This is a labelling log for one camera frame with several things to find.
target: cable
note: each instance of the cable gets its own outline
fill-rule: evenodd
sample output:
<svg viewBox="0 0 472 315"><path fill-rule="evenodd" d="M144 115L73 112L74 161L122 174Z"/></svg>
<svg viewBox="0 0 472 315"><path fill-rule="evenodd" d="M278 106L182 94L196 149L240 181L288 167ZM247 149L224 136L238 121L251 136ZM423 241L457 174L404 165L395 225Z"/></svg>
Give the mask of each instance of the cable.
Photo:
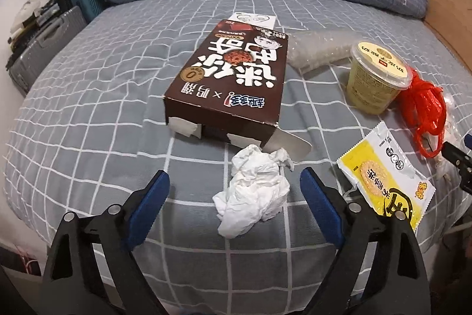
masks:
<svg viewBox="0 0 472 315"><path fill-rule="evenodd" d="M32 274L32 271L31 271L31 268L30 268L29 265L30 265L30 263L32 263L32 262L37 262L37 259L31 259L31 260L27 263L27 266L26 266L26 267L27 267L27 271L28 271L28 273L29 273L30 275Z"/></svg>
<svg viewBox="0 0 472 315"><path fill-rule="evenodd" d="M23 255L23 252L20 251L20 249L18 248L18 246L15 245L15 248L17 249L18 251L18 254L20 255L20 258L21 258L21 262L23 263L23 267L24 267L24 270L27 274L29 274L28 272L28 267L27 267L27 263L25 261L25 256Z"/></svg>
<svg viewBox="0 0 472 315"><path fill-rule="evenodd" d="M441 238L441 243L443 244L444 248L447 249L447 251L452 251L448 245L445 243L444 238Z"/></svg>
<svg viewBox="0 0 472 315"><path fill-rule="evenodd" d="M449 230L447 230L443 234L443 236L444 235L449 235L449 234L454 234L455 232L463 231L463 230L469 229L470 227L472 227L472 221L467 222L467 223L463 223L463 224L459 224L458 226L454 226L454 227L450 228Z"/></svg>

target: metal bolt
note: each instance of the metal bolt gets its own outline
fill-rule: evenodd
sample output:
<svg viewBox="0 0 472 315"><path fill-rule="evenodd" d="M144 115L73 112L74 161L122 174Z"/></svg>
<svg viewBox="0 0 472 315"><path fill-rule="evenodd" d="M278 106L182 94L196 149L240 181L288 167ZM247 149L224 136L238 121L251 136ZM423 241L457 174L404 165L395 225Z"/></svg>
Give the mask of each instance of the metal bolt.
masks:
<svg viewBox="0 0 472 315"><path fill-rule="evenodd" d="M70 212L70 213L67 213L67 214L64 215L64 220L66 222L70 222L75 217L76 217L76 215L74 213Z"/></svg>
<svg viewBox="0 0 472 315"><path fill-rule="evenodd" d="M113 206L110 206L108 208L108 214L116 215L120 212L120 210L121 210L121 206L119 204L113 204Z"/></svg>
<svg viewBox="0 0 472 315"><path fill-rule="evenodd" d="M407 216L405 215L403 211L395 211L395 216L397 219L400 219L401 221L404 221L407 218Z"/></svg>
<svg viewBox="0 0 472 315"><path fill-rule="evenodd" d="M360 204L353 202L349 204L349 209L353 213L360 213L360 211L362 210L362 207L360 206Z"/></svg>

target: wooden bed frame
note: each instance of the wooden bed frame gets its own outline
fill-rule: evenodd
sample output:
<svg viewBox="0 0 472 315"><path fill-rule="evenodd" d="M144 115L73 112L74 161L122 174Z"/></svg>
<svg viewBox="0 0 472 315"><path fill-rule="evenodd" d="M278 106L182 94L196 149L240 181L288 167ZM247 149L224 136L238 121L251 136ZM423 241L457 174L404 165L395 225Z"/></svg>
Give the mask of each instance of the wooden bed frame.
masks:
<svg viewBox="0 0 472 315"><path fill-rule="evenodd" d="M472 72L472 0L428 0L424 24Z"/></svg>

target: snack packet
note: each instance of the snack packet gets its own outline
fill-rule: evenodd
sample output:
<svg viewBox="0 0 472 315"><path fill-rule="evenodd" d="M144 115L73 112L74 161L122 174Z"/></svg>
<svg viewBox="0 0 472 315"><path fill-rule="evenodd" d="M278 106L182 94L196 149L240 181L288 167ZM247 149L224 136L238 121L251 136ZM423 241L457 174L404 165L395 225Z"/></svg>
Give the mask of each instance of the snack packet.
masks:
<svg viewBox="0 0 472 315"><path fill-rule="evenodd" d="M379 215L405 213L418 227L436 189L410 163L385 122L337 160L337 165Z"/></svg>

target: yellow container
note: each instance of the yellow container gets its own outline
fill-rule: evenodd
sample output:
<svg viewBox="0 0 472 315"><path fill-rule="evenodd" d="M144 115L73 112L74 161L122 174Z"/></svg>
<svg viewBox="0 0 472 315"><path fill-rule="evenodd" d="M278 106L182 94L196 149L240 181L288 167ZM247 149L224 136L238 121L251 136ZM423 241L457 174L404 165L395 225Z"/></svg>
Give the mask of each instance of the yellow container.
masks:
<svg viewBox="0 0 472 315"><path fill-rule="evenodd" d="M360 110L378 115L398 93L410 87L412 72L406 62L390 50L362 41L351 47L352 65L348 98Z"/></svg>

